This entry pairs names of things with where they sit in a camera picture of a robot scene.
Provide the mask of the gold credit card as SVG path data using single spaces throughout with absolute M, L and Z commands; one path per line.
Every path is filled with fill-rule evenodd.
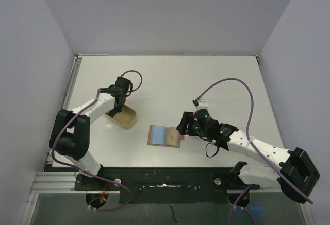
M 165 144 L 170 146 L 177 146 L 180 139 L 180 135 L 175 128 L 168 127 L 166 130 Z

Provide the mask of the tan leather card holder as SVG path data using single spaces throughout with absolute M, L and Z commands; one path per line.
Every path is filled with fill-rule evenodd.
M 165 126 L 150 125 L 147 144 L 151 146 L 180 148 L 181 141 L 184 139 L 185 136 L 180 135 L 180 139 L 177 146 L 166 145 L 165 140 L 167 128 L 168 127 Z

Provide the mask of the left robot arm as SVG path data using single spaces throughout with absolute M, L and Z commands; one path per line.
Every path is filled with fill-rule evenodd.
M 132 86 L 130 80 L 119 76 L 115 84 L 99 88 L 95 98 L 73 110 L 62 109 L 56 115 L 49 141 L 52 159 L 86 175 L 86 182 L 93 189 L 103 187 L 105 176 L 99 173 L 101 164 L 89 152 L 90 126 L 103 114 L 120 113 Z

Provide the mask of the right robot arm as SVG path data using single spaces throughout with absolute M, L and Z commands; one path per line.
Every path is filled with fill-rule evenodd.
M 207 109 L 184 112 L 176 130 L 180 135 L 197 136 L 218 149 L 239 153 L 264 164 L 264 167 L 256 168 L 244 166 L 231 173 L 229 181 L 233 187 L 256 184 L 279 188 L 297 203 L 312 203 L 309 196 L 320 174 L 305 150 L 267 144 L 233 125 L 218 122 Z

